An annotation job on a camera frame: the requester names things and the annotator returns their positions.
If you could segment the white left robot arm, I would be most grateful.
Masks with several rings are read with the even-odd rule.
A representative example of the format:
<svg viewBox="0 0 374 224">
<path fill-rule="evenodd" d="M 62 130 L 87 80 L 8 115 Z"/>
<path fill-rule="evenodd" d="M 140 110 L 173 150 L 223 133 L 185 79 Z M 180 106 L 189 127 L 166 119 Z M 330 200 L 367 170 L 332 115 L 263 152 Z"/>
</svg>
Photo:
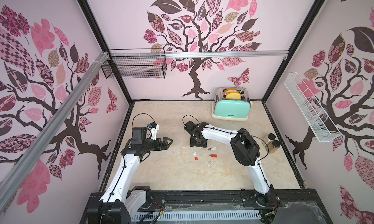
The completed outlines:
<svg viewBox="0 0 374 224">
<path fill-rule="evenodd" d="M 89 224 L 129 224 L 137 211 L 146 204 L 147 190 L 128 191 L 140 167 L 143 157 L 152 151 L 166 151 L 173 140 L 168 137 L 155 139 L 130 139 L 121 151 L 121 163 L 108 189 L 98 201 L 87 208 Z"/>
</svg>

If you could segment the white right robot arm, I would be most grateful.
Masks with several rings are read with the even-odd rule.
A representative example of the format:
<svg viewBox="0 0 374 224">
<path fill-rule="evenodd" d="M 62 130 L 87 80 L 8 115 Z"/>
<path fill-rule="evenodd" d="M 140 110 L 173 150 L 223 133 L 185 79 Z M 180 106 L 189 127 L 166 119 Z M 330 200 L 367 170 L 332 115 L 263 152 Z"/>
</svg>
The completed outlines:
<svg viewBox="0 0 374 224">
<path fill-rule="evenodd" d="M 229 145 L 235 159 L 247 168 L 251 176 L 256 204 L 266 207 L 276 203 L 277 195 L 262 167 L 260 146 L 246 129 L 226 130 L 206 122 L 195 124 L 189 121 L 184 125 L 184 130 L 191 136 L 192 147 L 206 147 L 208 140 Z"/>
</svg>

